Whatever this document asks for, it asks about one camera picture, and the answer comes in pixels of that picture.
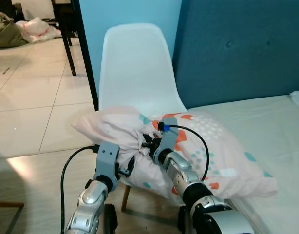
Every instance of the black cable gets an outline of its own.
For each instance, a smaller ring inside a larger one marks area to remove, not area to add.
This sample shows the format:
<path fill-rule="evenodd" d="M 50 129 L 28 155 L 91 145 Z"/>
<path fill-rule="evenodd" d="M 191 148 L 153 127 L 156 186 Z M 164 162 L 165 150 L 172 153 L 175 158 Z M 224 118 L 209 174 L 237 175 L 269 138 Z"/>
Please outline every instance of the black cable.
<path fill-rule="evenodd" d="M 64 204 L 64 175 L 65 175 L 65 171 L 66 171 L 68 164 L 73 159 L 73 157 L 75 157 L 75 155 L 78 154 L 79 152 L 81 152 L 83 150 L 87 150 L 87 149 L 91 149 L 91 150 L 95 151 L 95 146 L 93 146 L 93 145 L 86 146 L 86 147 L 83 147 L 83 148 L 77 150 L 75 153 L 73 153 L 72 156 L 70 156 L 70 158 L 66 161 L 63 171 L 62 171 L 62 175 L 61 175 L 61 234 L 64 234 L 64 230 L 65 230 L 65 204 Z"/>
<path fill-rule="evenodd" d="M 204 140 L 204 139 L 203 139 L 197 132 L 195 132 L 194 130 L 191 130 L 190 128 L 187 128 L 187 127 L 184 127 L 184 126 L 180 126 L 180 125 L 175 125 L 175 124 L 165 124 L 165 125 L 168 125 L 168 126 L 170 126 L 170 127 L 174 127 L 174 128 L 182 128 L 182 129 L 185 129 L 185 130 L 187 130 L 187 131 L 189 131 L 189 132 L 195 134 L 195 135 L 196 135 L 196 136 L 203 142 L 203 144 L 204 144 L 204 146 L 205 146 L 205 149 L 206 149 L 206 156 L 207 156 L 206 168 L 205 168 L 204 175 L 203 175 L 203 177 L 202 177 L 202 181 L 204 181 L 205 178 L 206 178 L 207 172 L 208 172 L 208 168 L 209 168 L 209 160 L 210 160 L 210 159 L 209 159 L 209 150 L 208 150 L 208 146 L 207 146 L 205 140 Z"/>

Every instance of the white bed sheet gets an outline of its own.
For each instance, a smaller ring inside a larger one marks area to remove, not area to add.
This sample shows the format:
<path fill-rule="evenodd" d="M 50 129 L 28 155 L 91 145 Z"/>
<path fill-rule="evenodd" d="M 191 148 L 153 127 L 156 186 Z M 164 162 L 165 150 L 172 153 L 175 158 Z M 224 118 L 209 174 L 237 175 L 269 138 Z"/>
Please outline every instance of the white bed sheet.
<path fill-rule="evenodd" d="M 277 179 L 274 197 L 231 201 L 256 234 L 299 234 L 299 107 L 289 96 L 277 96 L 193 110 L 215 115 Z"/>

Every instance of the teal headboard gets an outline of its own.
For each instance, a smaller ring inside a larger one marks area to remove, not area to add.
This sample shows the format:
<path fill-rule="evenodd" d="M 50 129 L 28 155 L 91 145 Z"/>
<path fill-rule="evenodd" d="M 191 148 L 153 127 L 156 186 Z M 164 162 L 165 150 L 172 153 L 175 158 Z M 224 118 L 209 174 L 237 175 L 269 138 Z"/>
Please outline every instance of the teal headboard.
<path fill-rule="evenodd" d="M 187 108 L 299 90 L 299 0 L 183 0 L 173 65 Z"/>

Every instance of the white chair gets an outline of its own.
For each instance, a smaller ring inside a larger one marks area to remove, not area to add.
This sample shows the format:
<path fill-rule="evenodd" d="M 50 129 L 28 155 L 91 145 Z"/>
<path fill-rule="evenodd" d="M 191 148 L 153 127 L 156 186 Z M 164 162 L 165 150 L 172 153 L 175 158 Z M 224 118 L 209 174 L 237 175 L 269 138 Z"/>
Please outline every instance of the white chair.
<path fill-rule="evenodd" d="M 133 106 L 145 116 L 186 112 L 170 53 L 159 27 L 149 23 L 110 28 L 104 37 L 99 108 Z M 130 186 L 126 185 L 124 211 Z"/>

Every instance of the white plastic bag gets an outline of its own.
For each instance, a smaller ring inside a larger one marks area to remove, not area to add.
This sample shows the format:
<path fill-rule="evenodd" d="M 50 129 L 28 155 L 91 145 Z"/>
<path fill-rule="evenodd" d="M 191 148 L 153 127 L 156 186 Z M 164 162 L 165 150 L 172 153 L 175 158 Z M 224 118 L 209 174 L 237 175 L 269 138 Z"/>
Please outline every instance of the white plastic bag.
<path fill-rule="evenodd" d="M 46 41 L 61 36 L 61 32 L 50 26 L 47 22 L 36 17 L 31 21 L 19 21 L 16 25 L 21 31 L 24 40 L 29 43 Z"/>

